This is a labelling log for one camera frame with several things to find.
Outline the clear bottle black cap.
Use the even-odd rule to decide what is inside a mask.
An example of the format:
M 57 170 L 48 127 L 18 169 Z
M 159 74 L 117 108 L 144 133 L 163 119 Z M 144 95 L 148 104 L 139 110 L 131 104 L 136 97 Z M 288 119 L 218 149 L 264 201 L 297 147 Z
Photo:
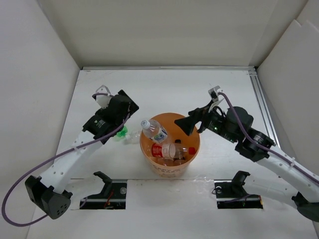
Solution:
M 185 164 L 186 156 L 188 152 L 187 148 L 181 144 L 180 139 L 176 139 L 174 143 L 175 143 L 176 152 L 175 152 L 175 158 L 173 159 L 173 165 L 179 166 L 179 165 Z

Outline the green plastic soda bottle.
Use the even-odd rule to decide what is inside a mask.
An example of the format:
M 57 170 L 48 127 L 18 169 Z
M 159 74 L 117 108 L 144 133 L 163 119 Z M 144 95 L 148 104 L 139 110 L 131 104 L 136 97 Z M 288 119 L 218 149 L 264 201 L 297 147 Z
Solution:
M 123 126 L 123 128 L 116 133 L 116 137 L 118 137 L 118 138 L 125 137 L 127 133 L 128 133 L 127 127 Z

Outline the clear bottle red label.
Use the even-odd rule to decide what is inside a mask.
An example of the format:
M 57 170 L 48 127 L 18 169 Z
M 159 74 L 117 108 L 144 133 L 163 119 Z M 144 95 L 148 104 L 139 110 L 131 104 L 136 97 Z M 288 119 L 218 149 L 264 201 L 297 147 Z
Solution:
M 187 156 L 196 154 L 196 149 L 194 147 L 189 147 L 187 148 L 187 150 L 188 150 Z M 175 152 L 176 152 L 175 143 L 162 144 L 162 145 L 153 144 L 151 146 L 152 157 L 174 159 Z

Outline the clear bottle blue yellow label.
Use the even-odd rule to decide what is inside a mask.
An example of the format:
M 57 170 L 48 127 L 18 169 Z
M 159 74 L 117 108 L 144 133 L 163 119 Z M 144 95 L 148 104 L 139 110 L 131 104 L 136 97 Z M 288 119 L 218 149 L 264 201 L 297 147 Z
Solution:
M 142 132 L 154 143 L 161 144 L 167 140 L 168 134 L 165 128 L 156 120 L 143 120 L 141 122 Z

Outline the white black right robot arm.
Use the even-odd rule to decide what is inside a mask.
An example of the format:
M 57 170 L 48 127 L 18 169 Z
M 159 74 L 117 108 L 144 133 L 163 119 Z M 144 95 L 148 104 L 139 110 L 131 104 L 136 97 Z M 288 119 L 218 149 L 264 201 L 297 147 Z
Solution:
M 174 123 L 186 134 L 191 135 L 195 125 L 197 131 L 208 129 L 231 143 L 243 157 L 263 166 L 283 182 L 263 181 L 250 173 L 238 171 L 230 183 L 230 190 L 236 196 L 249 194 L 265 196 L 285 203 L 307 219 L 319 220 L 319 178 L 286 155 L 274 141 L 251 127 L 253 117 L 242 107 L 230 107 L 227 113 L 219 114 L 219 107 L 196 108 L 188 116 L 176 119 Z

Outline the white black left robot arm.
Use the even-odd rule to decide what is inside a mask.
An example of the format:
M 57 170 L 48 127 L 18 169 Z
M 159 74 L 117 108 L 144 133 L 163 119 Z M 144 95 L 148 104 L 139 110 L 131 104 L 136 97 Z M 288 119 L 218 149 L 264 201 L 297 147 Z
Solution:
M 124 90 L 111 95 L 108 88 L 101 88 L 92 97 L 100 109 L 83 125 L 70 149 L 57 155 L 57 161 L 39 176 L 30 175 L 25 181 L 31 201 L 51 219 L 61 217 L 71 204 L 75 194 L 67 185 L 72 176 L 139 109 Z

